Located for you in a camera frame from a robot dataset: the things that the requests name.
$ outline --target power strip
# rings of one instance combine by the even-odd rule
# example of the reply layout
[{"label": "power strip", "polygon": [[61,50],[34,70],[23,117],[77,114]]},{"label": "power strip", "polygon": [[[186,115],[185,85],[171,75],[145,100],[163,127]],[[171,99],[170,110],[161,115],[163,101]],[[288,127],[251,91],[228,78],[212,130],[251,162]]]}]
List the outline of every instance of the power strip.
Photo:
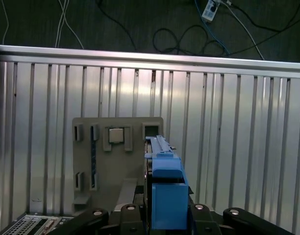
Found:
[{"label": "power strip", "polygon": [[220,6],[220,3],[217,0],[209,0],[207,6],[205,7],[202,17],[207,22],[212,22],[215,14],[218,11],[218,8]]}]

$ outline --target corrugated metal wall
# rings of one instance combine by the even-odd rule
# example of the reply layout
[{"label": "corrugated metal wall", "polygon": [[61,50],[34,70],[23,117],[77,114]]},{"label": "corrugated metal wall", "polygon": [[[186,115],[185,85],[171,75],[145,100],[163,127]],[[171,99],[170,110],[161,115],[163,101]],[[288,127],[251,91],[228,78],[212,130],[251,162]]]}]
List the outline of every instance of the corrugated metal wall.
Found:
[{"label": "corrugated metal wall", "polygon": [[120,67],[0,62],[0,229],[71,212],[73,118],[161,116],[197,202],[300,234],[300,78]]}]

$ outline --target gray floor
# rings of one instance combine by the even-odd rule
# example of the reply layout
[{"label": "gray floor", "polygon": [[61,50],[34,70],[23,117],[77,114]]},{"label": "gray floor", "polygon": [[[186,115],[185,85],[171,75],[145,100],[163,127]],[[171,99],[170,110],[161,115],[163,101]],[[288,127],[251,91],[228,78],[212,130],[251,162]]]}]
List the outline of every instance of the gray floor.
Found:
[{"label": "gray floor", "polygon": [[[204,9],[207,1],[199,2]],[[278,29],[287,24],[299,2],[300,0],[234,1],[258,24]],[[54,47],[61,13],[57,0],[4,0],[4,3],[10,23],[5,44]],[[193,0],[105,0],[102,7],[130,31],[138,52],[157,53],[152,46],[152,36],[161,27],[169,28],[180,37],[187,27],[201,24]],[[240,12],[236,11],[236,14],[257,42],[273,35],[272,32],[252,26]],[[94,0],[70,0],[67,19],[86,49],[134,51],[124,31],[99,11]],[[0,2],[0,44],[5,27],[6,21]],[[252,46],[244,29],[223,6],[210,27],[230,52]],[[185,36],[181,47],[199,52],[204,41],[204,33],[200,29],[193,29]],[[171,47],[174,44],[173,38],[167,33],[158,35],[159,47]],[[63,27],[60,47],[80,48],[66,26]],[[267,60],[300,62],[300,23],[263,43],[259,48]],[[220,51],[216,46],[210,46],[206,52],[216,55]],[[260,59],[253,48],[231,57]]]}]

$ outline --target cable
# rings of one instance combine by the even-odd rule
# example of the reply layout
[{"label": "cable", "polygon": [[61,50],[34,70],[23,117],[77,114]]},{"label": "cable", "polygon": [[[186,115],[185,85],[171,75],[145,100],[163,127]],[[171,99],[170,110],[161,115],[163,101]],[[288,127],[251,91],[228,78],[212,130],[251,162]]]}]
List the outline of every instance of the cable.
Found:
[{"label": "cable", "polygon": [[[279,29],[275,29],[275,28],[270,28],[270,27],[258,25],[258,24],[256,24],[256,23],[251,19],[251,17],[250,17],[250,16],[249,16],[242,8],[240,8],[239,6],[237,6],[237,5],[233,4],[233,3],[231,3],[231,7],[233,7],[233,8],[235,8],[235,9],[239,10],[240,12],[242,12],[242,13],[248,18],[248,20],[249,20],[254,26],[256,26],[257,28],[266,29],[266,30],[269,30],[269,31],[272,31],[272,32],[276,32],[276,33],[280,33],[280,32],[282,31],[282,30],[279,30]],[[285,26],[285,28],[288,27],[288,26],[291,24],[291,22],[294,20],[294,18],[295,18],[296,15],[298,14],[299,9],[300,9],[300,3],[299,3],[299,5],[298,5],[298,7],[297,7],[297,9],[296,9],[296,11],[295,11],[295,13],[294,13],[294,15],[291,17],[291,19],[289,20],[289,22],[287,23],[287,25]]]},{"label": "cable", "polygon": [[199,13],[199,16],[201,18],[201,21],[203,22],[204,26],[206,27],[206,29],[209,31],[209,33],[211,34],[211,36],[214,38],[214,40],[216,40],[221,46],[223,46],[223,48],[225,49],[226,53],[229,54],[229,51],[228,49],[224,46],[224,44],[222,42],[220,42],[216,36],[212,33],[211,29],[208,27],[208,25],[206,24],[206,22],[204,22],[203,18],[202,18],[202,13],[200,12],[200,9],[198,7],[198,4],[197,4],[197,0],[194,0],[195,1],[195,5],[196,5],[196,8],[198,10],[198,13]]},{"label": "cable", "polygon": [[67,23],[66,15],[65,15],[64,8],[63,8],[63,6],[62,6],[61,1],[58,0],[58,2],[59,2],[59,4],[60,4],[60,6],[61,6],[62,13],[63,13],[63,17],[64,17],[64,20],[65,20],[65,23],[66,23],[67,27],[68,27],[68,28],[70,29],[70,31],[74,34],[74,36],[77,38],[79,44],[81,45],[81,48],[84,49],[84,47],[83,47],[83,45],[82,45],[80,39],[78,38],[77,34],[72,30],[72,28],[70,27],[70,25]]},{"label": "cable", "polygon": [[8,28],[9,28],[9,22],[8,22],[8,16],[7,16],[7,12],[6,12],[5,5],[4,5],[4,0],[1,0],[1,3],[2,3],[2,6],[3,6],[3,10],[4,10],[5,18],[6,18],[6,23],[7,23],[6,30],[4,32],[3,39],[2,39],[2,45],[4,45],[5,37],[6,37],[7,31],[8,31]]},{"label": "cable", "polygon": [[132,46],[134,47],[135,51],[138,51],[137,50],[137,47],[129,33],[129,31],[124,27],[124,25],[122,25],[120,22],[118,22],[116,19],[112,18],[111,16],[109,16],[108,14],[106,14],[106,12],[101,8],[101,4],[102,4],[102,1],[98,2],[98,0],[95,0],[96,2],[96,5],[97,7],[99,8],[99,10],[102,12],[103,15],[105,15],[109,20],[115,22],[116,24],[118,24],[123,30],[124,32],[127,34],[127,36],[129,37],[130,41],[131,41],[131,44]]},{"label": "cable", "polygon": [[[64,11],[66,13],[65,5],[66,5],[66,0],[64,0],[64,5],[63,5]],[[62,27],[61,27],[62,19],[63,19],[63,23],[62,24],[64,24],[63,13],[61,14],[61,18],[60,18],[60,20],[58,22],[58,26],[57,26],[56,40],[55,40],[55,46],[54,46],[55,48],[57,48],[58,36],[60,34],[60,30],[62,30]]]},{"label": "cable", "polygon": [[256,50],[258,51],[258,54],[260,55],[262,60],[265,60],[265,58],[263,57],[263,55],[261,54],[256,42],[254,41],[252,35],[250,34],[250,32],[248,31],[248,29],[245,27],[245,25],[239,20],[239,18],[235,15],[235,13],[230,9],[230,7],[224,3],[223,1],[221,2],[221,4],[223,4],[224,6],[226,6],[228,8],[228,10],[232,13],[232,15],[235,17],[235,19],[241,24],[241,26],[245,29],[245,31],[248,33],[249,37],[251,38]]},{"label": "cable", "polygon": [[[65,14],[66,14],[66,11],[67,11],[67,8],[68,8],[69,4],[70,4],[70,0],[67,0],[67,5],[66,5],[66,8],[65,8]],[[58,35],[57,47],[60,46],[61,34],[62,34],[62,28],[63,28],[63,26],[64,26],[64,20],[63,20],[63,23],[62,23],[61,28],[60,28],[60,33]]]},{"label": "cable", "polygon": [[295,11],[295,13],[294,13],[294,15],[291,17],[291,19],[290,19],[289,22],[287,23],[286,27],[289,26],[289,25],[291,24],[291,22],[295,19],[296,15],[297,15],[298,12],[299,12],[299,9],[300,9],[300,3],[299,3],[299,5],[298,5],[298,7],[297,7],[297,9],[296,9],[296,11]]},{"label": "cable", "polygon": [[269,30],[269,31],[272,31],[272,32],[280,32],[281,30],[278,30],[278,29],[274,29],[274,28],[270,28],[270,27],[266,27],[266,26],[261,26],[261,25],[258,25],[256,24],[251,18],[250,16],[242,9],[240,8],[239,6],[236,6],[235,4],[231,4],[231,7],[239,10],[240,12],[242,12],[247,18],[248,20],[254,25],[256,26],[257,28],[262,28],[262,29],[266,29],[266,30]]},{"label": "cable", "polygon": [[[205,37],[206,37],[206,40],[205,40],[205,43],[203,44],[203,46],[201,47],[200,51],[199,52],[191,52],[191,51],[188,51],[188,50],[185,50],[185,49],[182,49],[180,47],[180,44],[181,44],[181,41],[183,40],[184,36],[186,35],[186,33],[189,32],[189,30],[193,29],[193,28],[199,28],[201,29],[204,34],[205,34]],[[159,49],[156,44],[155,44],[155,38],[157,36],[157,34],[159,32],[162,32],[162,31],[165,31],[167,33],[169,33],[173,39],[175,40],[175,46],[174,47],[168,47],[168,48],[165,48],[165,49]],[[177,38],[177,36],[173,33],[173,31],[171,31],[170,29],[168,28],[160,28],[158,30],[155,31],[155,33],[153,34],[153,37],[152,37],[152,44],[153,44],[153,47],[156,51],[160,52],[160,53],[163,53],[163,54],[166,54],[166,53],[171,53],[173,52],[174,50],[176,50],[176,54],[178,55],[180,52],[186,54],[186,55],[198,55],[198,56],[214,56],[214,55],[208,55],[208,54],[205,54],[205,50],[206,48],[211,44],[211,43],[218,43],[217,41],[213,40],[213,41],[209,41],[208,42],[208,34],[207,34],[207,31],[201,26],[201,25],[198,25],[198,24],[195,24],[195,25],[192,25],[190,27],[188,27],[181,35],[180,39]],[[217,56],[222,56],[225,52],[225,49],[222,45],[221,46],[221,49],[222,49],[222,53],[217,55]]]},{"label": "cable", "polygon": [[[283,29],[282,31],[280,31],[280,32],[278,32],[278,33],[276,33],[276,34],[274,34],[274,35],[272,35],[272,36],[266,38],[265,40],[263,40],[263,41],[261,41],[261,42],[259,42],[259,43],[257,43],[256,46],[258,46],[258,45],[260,45],[260,44],[262,44],[262,43],[264,43],[264,42],[270,40],[271,38],[277,36],[278,34],[280,34],[280,33],[282,33],[282,32],[285,32],[287,29],[290,29],[291,27],[293,27],[294,25],[298,24],[299,22],[300,22],[300,19],[297,20],[296,22],[294,22],[293,24],[291,24],[290,26],[286,27],[286,28]],[[233,53],[231,53],[231,54],[229,54],[229,55],[226,55],[226,56],[230,56],[230,55],[234,55],[234,54],[237,54],[237,53],[241,53],[241,52],[244,52],[244,51],[249,50],[249,49],[254,48],[254,47],[255,47],[255,46],[251,46],[251,47],[245,48],[245,49],[243,49],[243,50],[239,50],[239,51],[233,52]]]}]

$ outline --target gray mounting board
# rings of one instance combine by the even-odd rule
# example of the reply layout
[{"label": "gray mounting board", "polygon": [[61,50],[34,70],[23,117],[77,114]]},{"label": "gray mounting board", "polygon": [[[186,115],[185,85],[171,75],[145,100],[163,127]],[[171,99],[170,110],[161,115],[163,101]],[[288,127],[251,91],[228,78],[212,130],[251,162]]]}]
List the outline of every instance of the gray mounting board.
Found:
[{"label": "gray mounting board", "polygon": [[145,136],[155,135],[163,135],[161,117],[74,118],[74,212],[112,211],[124,181],[142,185]]}]

